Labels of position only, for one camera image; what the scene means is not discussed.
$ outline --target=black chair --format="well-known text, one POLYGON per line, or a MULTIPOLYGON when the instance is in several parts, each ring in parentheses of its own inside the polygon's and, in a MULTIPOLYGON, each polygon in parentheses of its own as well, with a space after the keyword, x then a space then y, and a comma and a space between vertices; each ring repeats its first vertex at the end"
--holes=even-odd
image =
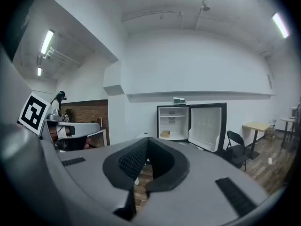
POLYGON ((248 157, 246 155, 245 142, 243 138, 239 134, 230 130, 227 131, 227 136, 229 139, 229 143, 227 145, 226 151, 228 153, 232 152, 231 153, 232 157, 230 160, 231 163, 233 163, 234 165, 238 165, 240 163, 243 164, 245 166, 245 171, 246 171, 246 160, 248 159, 248 157), (232 146, 230 139, 238 143, 238 145, 232 146))

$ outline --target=wooden floor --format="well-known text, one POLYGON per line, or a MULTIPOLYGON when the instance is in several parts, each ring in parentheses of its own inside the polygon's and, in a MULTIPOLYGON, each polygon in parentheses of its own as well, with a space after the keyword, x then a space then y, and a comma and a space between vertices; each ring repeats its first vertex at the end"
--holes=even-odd
MULTIPOLYGON (((296 155, 296 147, 291 150, 281 148, 281 139, 276 139, 273 143, 262 139, 255 145, 255 151, 260 155, 254 160, 248 159, 246 162, 246 174, 257 181, 268 194, 273 194, 283 186, 284 178, 291 167, 296 155), (268 158, 272 158, 272 165, 269 165, 268 158)), ((147 201, 145 184, 152 181, 151 165, 146 165, 139 176, 139 185, 134 188, 136 209, 139 211, 147 201)))

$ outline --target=ceiling pipe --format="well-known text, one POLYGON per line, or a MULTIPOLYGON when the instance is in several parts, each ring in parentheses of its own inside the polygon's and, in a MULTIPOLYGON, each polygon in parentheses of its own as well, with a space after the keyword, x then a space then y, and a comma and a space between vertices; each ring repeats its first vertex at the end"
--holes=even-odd
POLYGON ((196 31, 198 29, 199 20, 200 20, 200 17, 202 16, 202 11, 204 10, 204 7, 205 7, 204 3, 205 3, 205 0, 203 0, 202 3, 201 3, 201 8, 200 8, 199 13, 198 13, 198 20, 197 20, 196 25, 194 27, 194 31, 196 31))

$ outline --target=black vent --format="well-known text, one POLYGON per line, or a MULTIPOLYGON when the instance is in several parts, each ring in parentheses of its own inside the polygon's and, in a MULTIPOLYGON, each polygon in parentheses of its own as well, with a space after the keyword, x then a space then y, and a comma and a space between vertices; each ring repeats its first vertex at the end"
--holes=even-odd
POLYGON ((255 204, 230 178, 221 178, 215 182, 239 216, 242 217, 256 208, 255 204))
POLYGON ((66 166, 70 166, 70 165, 73 165, 73 164, 76 164, 76 163, 83 162, 85 160, 86 159, 83 158, 83 157, 78 157, 78 158, 62 161, 62 164, 63 164, 64 167, 66 167, 66 166))

